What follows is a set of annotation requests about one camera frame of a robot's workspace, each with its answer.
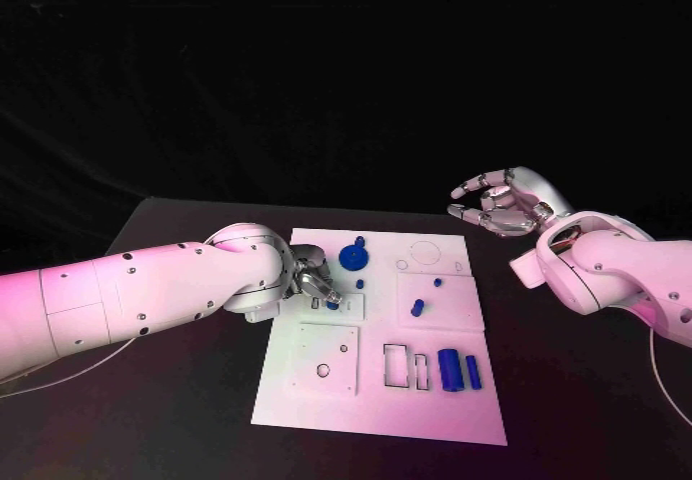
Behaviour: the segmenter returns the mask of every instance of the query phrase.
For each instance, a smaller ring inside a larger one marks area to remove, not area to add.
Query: robotic hand
[[[656,333],[692,347],[692,242],[657,242],[627,220],[574,212],[545,178],[525,167],[484,173],[451,192],[490,187],[481,210],[448,213],[500,237],[539,233],[536,248],[509,262],[527,288],[548,283],[565,306],[634,313]]]
[[[0,379],[55,359],[207,317],[274,318],[305,294],[333,303],[324,251],[239,223],[179,243],[0,276]]]

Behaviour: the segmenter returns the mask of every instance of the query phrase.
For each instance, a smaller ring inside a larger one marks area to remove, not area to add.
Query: circular hole
[[[690,320],[692,320],[692,310],[686,308],[680,313],[680,322],[689,323]]]
[[[317,376],[320,378],[324,378],[328,375],[328,365],[323,363],[321,365],[317,365]]]

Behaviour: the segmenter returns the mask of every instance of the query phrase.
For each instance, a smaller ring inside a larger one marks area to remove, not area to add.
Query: blue object
[[[346,270],[354,272],[367,265],[367,250],[364,247],[364,238],[357,236],[353,245],[341,248],[339,253],[339,263]]]
[[[468,367],[468,378],[471,380],[471,388],[480,390],[480,375],[478,375],[478,366],[476,365],[476,357],[467,355],[465,357],[465,366]]]
[[[452,348],[437,352],[439,363],[439,377],[442,378],[442,390],[460,392],[464,389],[464,377],[461,376],[461,365],[458,364],[458,353]]]
[[[414,308],[411,309],[411,315],[414,317],[421,316],[424,306],[425,306],[425,302],[421,299],[418,299],[414,303]]]

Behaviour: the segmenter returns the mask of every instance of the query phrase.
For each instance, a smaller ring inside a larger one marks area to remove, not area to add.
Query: dark gray table
[[[271,321],[225,311],[140,338],[75,380],[0,401],[0,478],[689,478],[692,429],[659,392],[647,329],[625,312],[581,317],[507,261],[501,240],[444,215],[151,198],[108,254],[203,241],[225,225],[464,235],[478,285],[507,447],[249,424]],[[659,339],[659,368],[692,411],[692,350]],[[18,382],[69,375],[117,347],[68,357]]]

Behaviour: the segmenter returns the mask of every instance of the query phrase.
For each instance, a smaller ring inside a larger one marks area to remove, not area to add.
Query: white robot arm
[[[249,322],[305,293],[328,302],[324,252],[288,247],[264,226],[235,224],[204,243],[166,245],[0,276],[0,379],[59,357],[207,317]]]
[[[657,242],[627,220],[575,213],[525,167],[481,174],[451,197],[484,187],[483,210],[452,204],[447,211],[500,237],[539,233],[536,248],[510,262],[523,285],[545,282],[582,315],[605,307],[628,310],[661,337],[692,347],[692,242]]]

